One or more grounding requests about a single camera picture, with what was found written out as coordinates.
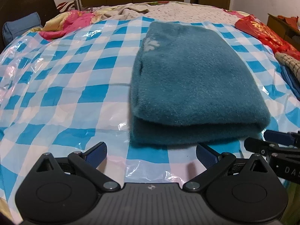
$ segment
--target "bedding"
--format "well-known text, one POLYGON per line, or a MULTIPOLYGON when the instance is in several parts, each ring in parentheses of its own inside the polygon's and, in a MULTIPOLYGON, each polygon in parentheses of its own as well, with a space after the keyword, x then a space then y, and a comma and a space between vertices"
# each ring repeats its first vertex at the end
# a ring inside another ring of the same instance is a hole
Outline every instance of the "bedding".
POLYGON ((175 20, 183 22, 210 21, 234 25, 239 18, 247 15, 242 12, 182 2, 129 3, 113 7, 91 8, 88 11, 65 11, 47 21, 43 28, 33 28, 28 32, 40 31, 39 33, 44 39, 53 40, 106 19, 129 20, 145 16, 169 22, 175 20))
MULTIPOLYGON (((100 21, 51 42, 29 32, 0 55, 0 197, 8 201, 16 222, 21 218, 15 192, 45 152, 64 157, 104 141, 108 156, 99 170, 121 185, 182 185, 205 170, 194 145, 138 148, 129 143, 131 70, 153 21, 144 16, 100 21)), ((269 47, 232 25, 191 24, 216 31, 246 64, 271 114, 268 129, 296 132, 300 128, 300 103, 282 79, 269 47)), ((237 157, 251 155, 243 139, 210 146, 237 157)))

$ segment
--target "blue pillow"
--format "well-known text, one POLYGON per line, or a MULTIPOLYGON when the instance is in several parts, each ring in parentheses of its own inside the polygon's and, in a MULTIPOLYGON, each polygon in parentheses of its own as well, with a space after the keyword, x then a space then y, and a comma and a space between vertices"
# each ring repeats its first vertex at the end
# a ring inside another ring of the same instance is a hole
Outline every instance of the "blue pillow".
POLYGON ((37 12, 12 22, 6 22, 2 29, 4 44, 7 46, 17 36, 20 36, 29 29, 38 26, 41 26, 41 19, 37 12))

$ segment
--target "plastic sheet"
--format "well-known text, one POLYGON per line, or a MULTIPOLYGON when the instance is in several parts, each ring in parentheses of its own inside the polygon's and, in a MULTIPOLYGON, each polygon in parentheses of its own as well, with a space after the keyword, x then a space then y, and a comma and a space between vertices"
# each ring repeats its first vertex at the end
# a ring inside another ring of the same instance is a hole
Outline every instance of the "plastic sheet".
MULTIPOLYGON (((44 152, 64 157, 104 141, 108 156, 98 169, 121 185, 182 185, 205 170, 195 145, 137 148, 129 143, 131 68, 152 21, 101 21, 52 42, 29 33, 0 55, 0 197, 17 222, 15 192, 44 152)), ((231 25, 192 25, 217 31, 248 65, 272 115, 269 129, 299 129, 300 103, 281 78, 270 48, 231 25)), ((243 140, 211 147, 237 157, 251 155, 243 140)))

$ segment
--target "dark headboard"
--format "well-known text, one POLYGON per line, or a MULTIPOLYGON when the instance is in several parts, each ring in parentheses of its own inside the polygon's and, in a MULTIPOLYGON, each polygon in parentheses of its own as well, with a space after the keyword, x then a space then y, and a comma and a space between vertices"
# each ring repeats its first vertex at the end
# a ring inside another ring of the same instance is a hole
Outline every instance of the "dark headboard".
POLYGON ((5 45, 2 28, 6 21, 14 21, 37 12, 44 26, 46 21, 54 18, 59 12, 54 0, 0 0, 0 53, 5 45))

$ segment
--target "folded clothes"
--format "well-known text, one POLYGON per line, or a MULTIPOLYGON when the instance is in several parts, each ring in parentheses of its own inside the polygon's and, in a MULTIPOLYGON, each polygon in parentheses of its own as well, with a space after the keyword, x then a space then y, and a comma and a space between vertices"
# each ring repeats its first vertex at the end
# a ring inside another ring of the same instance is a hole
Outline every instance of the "folded clothes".
POLYGON ((268 108, 245 63, 214 31, 153 22, 130 90, 131 138, 190 144, 257 134, 268 108))
POLYGON ((283 80, 289 85, 291 91, 300 101, 300 82, 296 79, 295 75, 287 66, 280 65, 280 67, 283 80))
POLYGON ((288 54, 280 53, 280 52, 275 53, 275 58, 280 63, 280 65, 284 65, 288 67, 291 70, 291 73, 294 74, 296 80, 300 82, 300 61, 299 60, 293 58, 288 54))

